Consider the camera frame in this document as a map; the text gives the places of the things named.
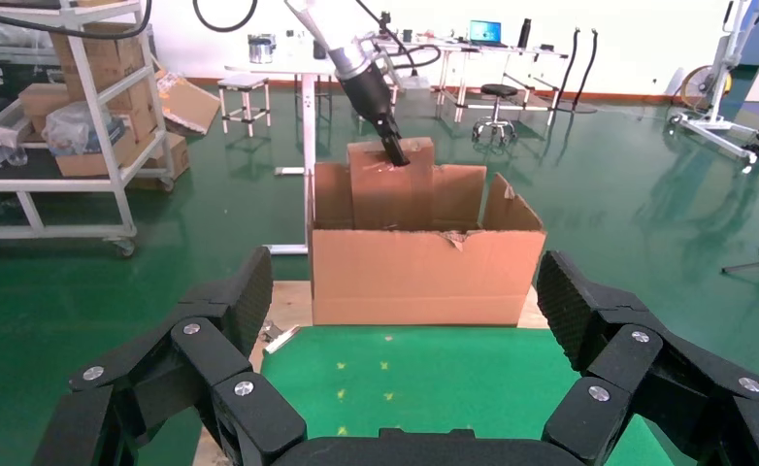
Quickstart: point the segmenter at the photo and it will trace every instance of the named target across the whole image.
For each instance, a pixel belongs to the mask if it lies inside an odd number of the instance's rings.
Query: metal shelf cart
[[[0,7],[0,16],[75,30],[83,30],[84,25],[87,23],[126,14],[133,14],[137,23],[142,20],[142,6],[139,0],[126,0],[87,8],[73,8],[70,6],[69,0],[61,0],[61,4],[62,8],[58,10]],[[148,35],[144,31],[140,34],[139,38],[145,66],[119,83],[98,93],[91,76],[91,69],[85,54],[83,40],[77,37],[69,37],[74,61],[82,80],[85,100],[91,109],[94,128],[96,129],[97,138],[101,143],[102,152],[105,157],[108,176],[97,179],[68,179],[51,173],[46,175],[44,171],[39,175],[30,176],[27,174],[27,170],[14,169],[12,167],[8,173],[14,173],[16,177],[0,179],[0,192],[16,193],[29,225],[0,226],[0,239],[101,238],[114,243],[124,256],[130,256],[134,253],[135,244],[132,238],[136,236],[137,228],[131,216],[128,199],[125,196],[125,186],[135,177],[156,178],[163,181],[167,188],[173,188],[174,186],[171,148],[168,145],[168,138],[165,137],[165,120],[163,119],[159,96],[156,92],[156,81],[153,76]],[[143,150],[131,165],[120,168],[114,156],[114,148],[108,137],[102,109],[109,100],[119,95],[131,85],[139,83],[141,80],[148,81],[148,85],[150,86],[157,128],[153,133],[154,137],[151,144]],[[165,168],[142,168],[160,144],[163,148]],[[31,198],[31,193],[33,192],[111,192],[116,199],[121,223],[45,225]]]

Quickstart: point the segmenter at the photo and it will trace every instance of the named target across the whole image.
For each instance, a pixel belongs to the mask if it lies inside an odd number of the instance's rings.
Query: silver screw head
[[[748,377],[740,377],[740,385],[748,391],[759,393],[759,382]]]
[[[82,378],[86,381],[93,381],[99,379],[103,372],[105,372],[105,368],[102,366],[89,367],[82,373]]]
[[[598,385],[589,387],[588,394],[591,395],[591,398],[597,401],[609,401],[611,399],[609,391]]]
[[[249,381],[240,382],[240,383],[237,383],[236,386],[234,386],[234,393],[236,393],[237,396],[246,396],[252,391],[253,391],[253,383]]]
[[[189,323],[182,329],[185,335],[193,335],[197,332],[199,332],[199,323]]]
[[[651,337],[645,332],[631,332],[631,337],[640,343],[648,343],[651,341]]]

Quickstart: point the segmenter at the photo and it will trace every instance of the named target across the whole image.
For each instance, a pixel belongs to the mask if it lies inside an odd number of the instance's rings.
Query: bar stool
[[[479,89],[479,91],[483,94],[493,95],[496,97],[494,100],[494,115],[484,116],[478,119],[476,123],[474,123],[471,139],[473,141],[478,141],[479,136],[482,135],[482,130],[490,127],[493,130],[491,134],[496,134],[497,131],[500,132],[500,144],[505,144],[506,142],[513,139],[516,133],[514,132],[513,125],[510,121],[507,119],[499,119],[500,99],[506,99],[513,95],[516,95],[518,90],[516,87],[511,87],[510,85],[505,84],[484,84]],[[506,136],[505,128],[509,128],[511,130],[511,134],[509,136]]]
[[[242,75],[235,75],[230,78],[225,78],[219,83],[219,104],[222,110],[222,131],[228,134],[228,121],[238,121],[248,125],[248,135],[253,136],[253,123],[265,116],[265,122],[271,126],[271,95],[268,92],[268,78],[262,78],[257,75],[245,73]],[[258,87],[265,89],[265,108],[251,108],[250,93]],[[233,112],[225,110],[225,91],[240,92],[242,95],[243,107]],[[251,115],[251,110],[256,111],[256,115]],[[245,118],[240,118],[237,115],[244,113]]]

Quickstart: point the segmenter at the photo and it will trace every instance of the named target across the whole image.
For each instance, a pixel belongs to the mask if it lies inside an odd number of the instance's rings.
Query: caster wheel
[[[174,191],[174,180],[171,180],[170,178],[161,178],[159,182],[162,183],[163,191],[165,192]]]
[[[116,253],[123,259],[128,259],[134,256],[134,252],[137,251],[137,245],[134,240],[118,240],[114,241],[116,246]]]

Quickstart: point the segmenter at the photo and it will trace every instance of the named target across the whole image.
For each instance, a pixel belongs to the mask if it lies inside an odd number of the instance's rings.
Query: robotic arm
[[[343,25],[342,2],[285,0],[285,4],[325,48],[348,100],[361,117],[374,125],[391,162],[408,165],[400,148],[400,130],[391,114],[391,90],[375,59],[363,49],[362,39],[349,34]]]

